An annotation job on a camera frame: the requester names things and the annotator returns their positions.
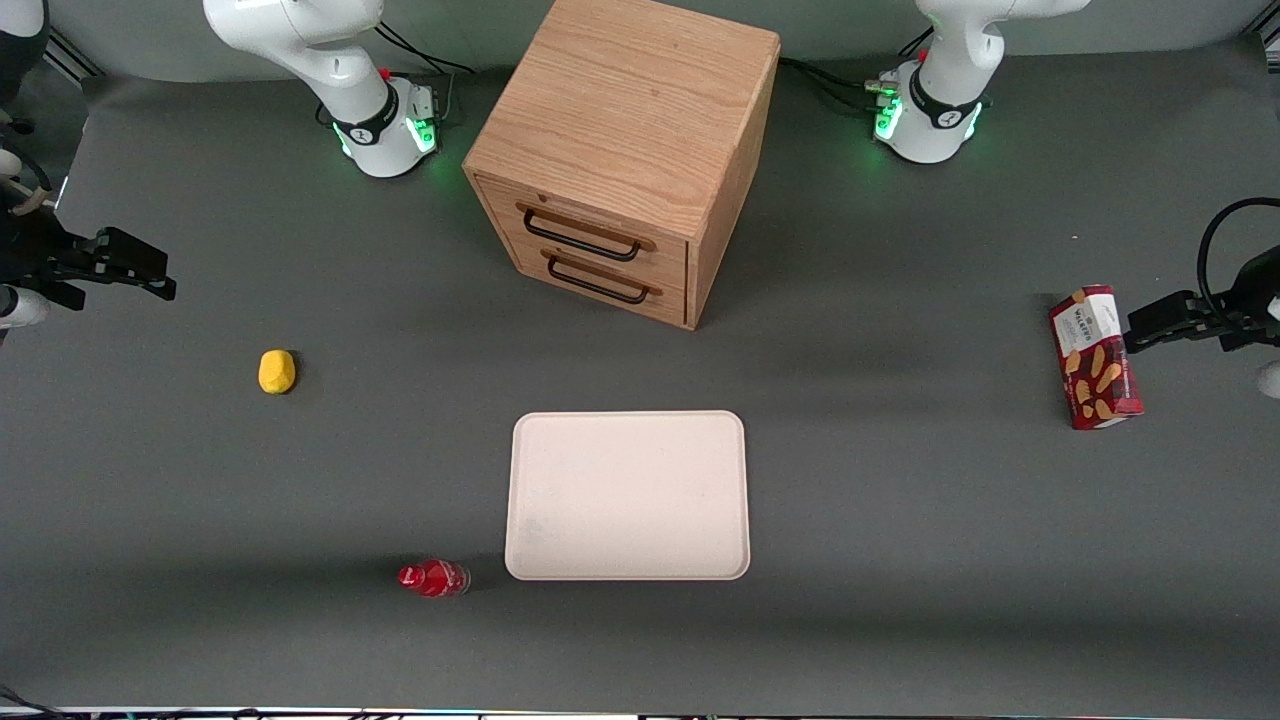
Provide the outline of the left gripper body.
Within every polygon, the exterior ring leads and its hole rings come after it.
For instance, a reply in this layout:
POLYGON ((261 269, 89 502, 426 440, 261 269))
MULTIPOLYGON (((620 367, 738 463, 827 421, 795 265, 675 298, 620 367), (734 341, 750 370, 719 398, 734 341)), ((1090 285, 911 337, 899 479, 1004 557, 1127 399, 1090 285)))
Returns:
POLYGON ((1277 292, 1279 249, 1252 258, 1236 273, 1231 287, 1211 293, 1207 278, 1208 251, 1197 254, 1197 283, 1208 307, 1204 324, 1217 329, 1224 352, 1251 345, 1279 346, 1277 292))

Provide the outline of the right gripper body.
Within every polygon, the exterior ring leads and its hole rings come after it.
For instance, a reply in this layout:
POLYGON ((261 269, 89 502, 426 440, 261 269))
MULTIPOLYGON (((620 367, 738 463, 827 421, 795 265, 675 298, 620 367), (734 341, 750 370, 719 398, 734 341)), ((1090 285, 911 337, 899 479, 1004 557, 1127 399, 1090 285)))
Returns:
POLYGON ((86 237, 67 231, 49 211, 1 217, 1 281, 51 304, 79 311, 86 292, 77 283, 101 283, 86 237))

